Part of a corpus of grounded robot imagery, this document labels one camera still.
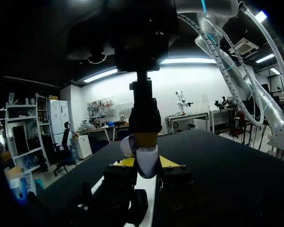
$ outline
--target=shelf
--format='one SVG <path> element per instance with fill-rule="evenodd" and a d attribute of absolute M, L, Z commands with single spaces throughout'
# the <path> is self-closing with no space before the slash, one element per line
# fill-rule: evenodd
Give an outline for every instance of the shelf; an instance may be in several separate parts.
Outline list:
<path fill-rule="evenodd" d="M 20 157 L 23 157 L 23 156 L 25 156 L 25 155 L 28 155 L 28 154 L 34 153 L 35 151 L 38 151 L 38 150 L 41 150 L 41 147 L 40 147 L 40 148 L 33 149 L 33 150 L 30 150 L 29 152 L 24 153 L 24 154 L 22 154 L 22 155 L 14 156 L 14 158 L 15 158 L 15 159 L 16 159 L 16 158 L 20 158 Z"/>
<path fill-rule="evenodd" d="M 36 105 L 7 105 L 7 108 L 30 108 L 36 107 Z"/>
<path fill-rule="evenodd" d="M 28 117 L 15 117 L 15 118 L 8 118 L 8 122 L 19 122 L 19 121 L 25 121 L 29 119 L 37 119 L 36 116 L 28 116 Z"/>
<path fill-rule="evenodd" d="M 40 165 L 34 166 L 33 168 L 30 168 L 30 169 L 24 171 L 24 173 L 32 172 L 32 171 L 34 171 L 35 169 L 37 169 L 37 168 L 39 168 L 39 167 L 40 167 Z"/>

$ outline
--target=white cabinet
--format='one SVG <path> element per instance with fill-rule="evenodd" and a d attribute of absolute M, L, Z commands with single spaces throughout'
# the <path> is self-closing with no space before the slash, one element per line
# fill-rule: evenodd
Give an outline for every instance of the white cabinet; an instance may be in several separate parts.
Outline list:
<path fill-rule="evenodd" d="M 79 138 L 71 138 L 71 145 L 77 151 L 80 159 L 85 159 L 92 155 L 89 145 L 89 137 L 87 135 L 79 136 Z"/>
<path fill-rule="evenodd" d="M 69 122 L 70 118 L 68 115 L 68 105 L 67 101 L 60 100 L 60 118 L 61 118 L 61 127 L 64 130 L 64 123 Z"/>
<path fill-rule="evenodd" d="M 49 110 L 50 110 L 50 122 L 52 124 L 53 135 L 60 134 L 64 132 L 64 126 L 61 126 L 61 107 L 59 100 L 50 100 Z"/>
<path fill-rule="evenodd" d="M 48 117 L 50 119 L 53 140 L 58 145 L 61 145 L 62 138 L 64 134 L 64 124 L 69 122 L 69 113 L 68 113 L 68 102 L 62 100 L 49 100 L 49 113 Z"/>

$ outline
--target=air conditioner vent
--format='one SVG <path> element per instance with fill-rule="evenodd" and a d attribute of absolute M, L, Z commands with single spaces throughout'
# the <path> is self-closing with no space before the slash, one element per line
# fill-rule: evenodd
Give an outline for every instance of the air conditioner vent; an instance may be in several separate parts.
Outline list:
<path fill-rule="evenodd" d="M 239 52 L 240 55 L 244 55 L 253 49 L 259 49 L 259 47 L 253 44 L 251 41 L 247 40 L 246 38 L 242 38 L 235 44 L 236 50 Z M 231 54 L 233 53 L 232 48 L 228 50 Z"/>

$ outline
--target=refrigerator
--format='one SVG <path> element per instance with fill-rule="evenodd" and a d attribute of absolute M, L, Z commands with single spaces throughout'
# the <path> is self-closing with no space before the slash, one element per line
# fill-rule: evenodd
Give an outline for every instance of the refrigerator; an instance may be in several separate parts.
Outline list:
<path fill-rule="evenodd" d="M 62 100 L 49 100 L 48 117 L 51 123 L 53 140 L 59 146 L 62 146 L 62 138 L 64 134 L 64 123 L 69 122 L 68 102 Z M 71 131 L 68 135 L 67 146 L 71 144 Z"/>

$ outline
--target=black work surface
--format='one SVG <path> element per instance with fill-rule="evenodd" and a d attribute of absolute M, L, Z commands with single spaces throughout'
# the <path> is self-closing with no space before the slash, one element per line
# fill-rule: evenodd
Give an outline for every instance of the black work surface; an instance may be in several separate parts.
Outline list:
<path fill-rule="evenodd" d="M 263 196 L 284 196 L 284 162 L 243 144 L 201 130 L 189 130 L 158 138 L 159 153 L 186 164 L 193 180 L 213 190 L 235 207 L 256 204 Z M 66 207 L 81 192 L 81 184 L 94 185 L 109 163 L 123 159 L 119 142 L 102 148 L 38 197 L 52 211 Z"/>

